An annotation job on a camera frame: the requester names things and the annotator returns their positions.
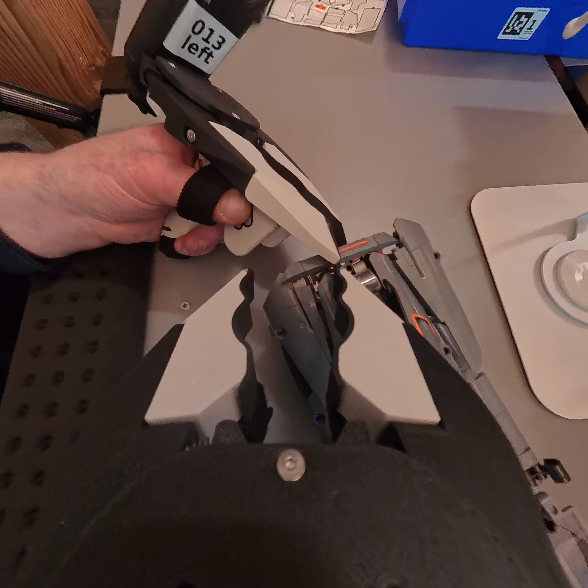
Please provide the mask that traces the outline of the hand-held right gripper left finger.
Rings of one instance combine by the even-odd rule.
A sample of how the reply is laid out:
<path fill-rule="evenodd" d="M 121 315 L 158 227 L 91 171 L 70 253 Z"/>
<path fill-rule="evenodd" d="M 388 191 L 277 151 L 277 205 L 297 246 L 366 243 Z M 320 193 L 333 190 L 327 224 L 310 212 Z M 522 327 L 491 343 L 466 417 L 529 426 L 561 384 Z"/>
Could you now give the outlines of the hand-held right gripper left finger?
<path fill-rule="evenodd" d="M 248 442 L 264 441 L 271 407 L 246 341 L 253 299 L 254 273 L 246 269 L 180 325 L 146 423 L 193 423 L 212 441 L 217 425 L 232 420 Z"/>

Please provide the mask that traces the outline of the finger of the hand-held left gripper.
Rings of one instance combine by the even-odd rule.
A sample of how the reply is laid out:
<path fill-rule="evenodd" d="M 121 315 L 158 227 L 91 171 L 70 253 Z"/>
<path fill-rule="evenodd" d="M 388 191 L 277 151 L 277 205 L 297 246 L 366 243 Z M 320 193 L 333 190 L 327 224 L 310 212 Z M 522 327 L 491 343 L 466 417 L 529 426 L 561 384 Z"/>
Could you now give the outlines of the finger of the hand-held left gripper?
<path fill-rule="evenodd" d="M 269 165 L 264 158 L 267 151 L 223 125 L 214 123 L 213 127 L 254 167 L 246 199 L 315 254 L 337 262 L 337 246 L 325 217 Z"/>
<path fill-rule="evenodd" d="M 334 242 L 345 244 L 341 220 L 297 164 L 271 138 L 259 138 L 257 147 L 270 167 L 296 187 L 304 200 L 324 216 Z"/>

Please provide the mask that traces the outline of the person's left forearm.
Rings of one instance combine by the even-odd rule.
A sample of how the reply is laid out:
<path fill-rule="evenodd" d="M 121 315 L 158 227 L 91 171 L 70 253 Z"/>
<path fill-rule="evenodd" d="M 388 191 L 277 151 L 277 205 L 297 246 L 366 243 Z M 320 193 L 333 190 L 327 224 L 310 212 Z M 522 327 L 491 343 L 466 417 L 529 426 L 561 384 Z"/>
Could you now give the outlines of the person's left forearm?
<path fill-rule="evenodd" d="M 25 274 L 43 271 L 47 261 L 22 244 L 27 233 L 24 223 L 34 222 L 34 209 L 38 194 L 29 165 L 23 174 L 15 168 L 7 153 L 31 153 L 31 149 L 18 142 L 1 143 L 1 272 Z"/>

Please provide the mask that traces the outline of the person's left hand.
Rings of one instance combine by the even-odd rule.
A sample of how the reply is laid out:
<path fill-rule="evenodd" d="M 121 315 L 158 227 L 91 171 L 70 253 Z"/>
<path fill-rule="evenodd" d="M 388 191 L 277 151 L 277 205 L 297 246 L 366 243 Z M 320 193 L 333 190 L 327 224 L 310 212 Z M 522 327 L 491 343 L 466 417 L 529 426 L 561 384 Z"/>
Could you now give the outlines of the person's left hand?
<path fill-rule="evenodd" d="M 35 263 L 156 242 L 197 161 L 162 124 L 51 153 L 1 153 L 1 236 Z"/>

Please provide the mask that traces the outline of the grey lego car model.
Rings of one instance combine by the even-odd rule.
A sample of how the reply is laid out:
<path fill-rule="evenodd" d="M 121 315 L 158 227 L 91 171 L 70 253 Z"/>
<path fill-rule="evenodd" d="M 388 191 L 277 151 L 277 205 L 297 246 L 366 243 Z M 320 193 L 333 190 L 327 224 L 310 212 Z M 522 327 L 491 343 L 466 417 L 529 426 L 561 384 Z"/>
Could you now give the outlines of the grey lego car model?
<path fill-rule="evenodd" d="M 468 501 L 507 533 L 530 571 L 553 554 L 572 587 L 587 587 L 587 526 L 543 489 L 568 483 L 560 461 L 537 459 L 488 377 L 480 346 L 421 225 L 396 219 L 400 244 L 296 282 L 277 284 L 263 305 L 323 442 L 370 440 L 412 453 L 467 491 Z M 334 277 L 346 269 L 406 324 L 440 415 L 437 426 L 391 423 L 372 440 L 337 410 Z M 548 541 L 548 556 L 533 555 Z"/>

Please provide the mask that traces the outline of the blue plastic bin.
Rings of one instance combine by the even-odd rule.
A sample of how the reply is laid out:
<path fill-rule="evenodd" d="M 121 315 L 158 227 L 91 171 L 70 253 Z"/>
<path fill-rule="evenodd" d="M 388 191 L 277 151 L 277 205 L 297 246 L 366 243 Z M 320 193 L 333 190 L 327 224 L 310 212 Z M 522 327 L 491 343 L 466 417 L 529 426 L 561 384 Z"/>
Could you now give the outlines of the blue plastic bin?
<path fill-rule="evenodd" d="M 587 58 L 587 1 L 398 1 L 408 47 Z"/>

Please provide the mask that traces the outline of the long grey orange-striped lego panel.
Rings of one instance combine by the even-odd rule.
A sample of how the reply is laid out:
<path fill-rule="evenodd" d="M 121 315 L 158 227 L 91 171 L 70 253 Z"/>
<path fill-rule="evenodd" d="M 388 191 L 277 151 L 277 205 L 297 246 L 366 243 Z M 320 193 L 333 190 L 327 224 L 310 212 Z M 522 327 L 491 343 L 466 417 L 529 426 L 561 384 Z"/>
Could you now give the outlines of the long grey orange-striped lego panel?
<path fill-rule="evenodd" d="M 314 255 L 310 258 L 294 262 L 276 277 L 275 282 L 280 285 L 293 283 L 306 276 L 321 274 L 336 266 L 343 266 L 354 260 L 363 258 L 372 252 L 384 250 L 387 247 L 397 246 L 399 244 L 399 238 L 385 232 L 380 232 L 344 245 L 339 251 L 342 254 L 341 258 L 335 262 L 330 262 L 320 255 Z"/>

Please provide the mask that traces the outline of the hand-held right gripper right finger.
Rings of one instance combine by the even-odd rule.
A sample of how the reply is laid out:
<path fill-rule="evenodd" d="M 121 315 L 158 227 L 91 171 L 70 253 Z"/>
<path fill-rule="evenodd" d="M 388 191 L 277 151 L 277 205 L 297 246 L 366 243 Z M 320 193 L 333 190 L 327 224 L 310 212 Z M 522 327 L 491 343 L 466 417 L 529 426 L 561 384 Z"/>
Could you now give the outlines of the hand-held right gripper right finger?
<path fill-rule="evenodd" d="M 336 410 L 376 440 L 391 423 L 437 426 L 440 415 L 405 322 L 346 269 L 334 277 Z"/>

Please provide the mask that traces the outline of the layered plywood board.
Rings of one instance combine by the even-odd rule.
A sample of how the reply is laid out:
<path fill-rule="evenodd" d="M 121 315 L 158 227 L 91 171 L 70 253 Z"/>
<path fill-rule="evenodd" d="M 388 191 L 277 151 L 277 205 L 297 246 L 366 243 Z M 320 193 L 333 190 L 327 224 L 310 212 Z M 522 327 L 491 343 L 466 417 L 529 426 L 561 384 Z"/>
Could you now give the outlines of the layered plywood board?
<path fill-rule="evenodd" d="M 87 1 L 1 1 L 1 81 L 89 109 L 112 52 Z"/>

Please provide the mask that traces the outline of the white sticker sheet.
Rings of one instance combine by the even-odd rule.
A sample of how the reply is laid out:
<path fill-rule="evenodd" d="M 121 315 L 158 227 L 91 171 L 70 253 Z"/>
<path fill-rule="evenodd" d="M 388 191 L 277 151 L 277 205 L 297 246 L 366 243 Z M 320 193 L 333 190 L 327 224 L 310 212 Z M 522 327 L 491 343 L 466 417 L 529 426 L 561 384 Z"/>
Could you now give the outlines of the white sticker sheet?
<path fill-rule="evenodd" d="M 387 1 L 270 1 L 266 17 L 287 24 L 356 35 L 373 32 Z"/>

